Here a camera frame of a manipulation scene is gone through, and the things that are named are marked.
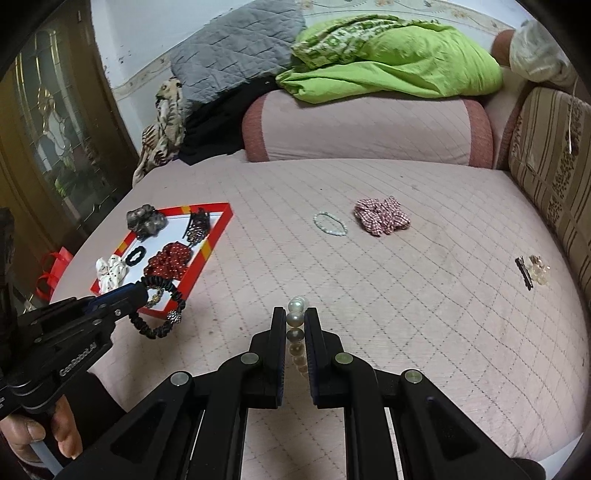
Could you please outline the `person's left hand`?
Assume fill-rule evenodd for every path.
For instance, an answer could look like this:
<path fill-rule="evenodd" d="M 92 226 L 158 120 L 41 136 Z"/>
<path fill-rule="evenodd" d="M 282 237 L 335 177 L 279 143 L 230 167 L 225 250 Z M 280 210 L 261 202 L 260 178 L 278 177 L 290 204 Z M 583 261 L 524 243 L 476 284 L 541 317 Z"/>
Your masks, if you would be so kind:
<path fill-rule="evenodd" d="M 31 445 L 46 437 L 46 429 L 41 424 L 20 415 L 9 415 L 1 421 L 1 432 L 17 457 L 31 464 L 40 462 Z M 81 436 L 65 396 L 61 396 L 55 404 L 50 435 L 64 457 L 75 459 L 82 453 Z"/>

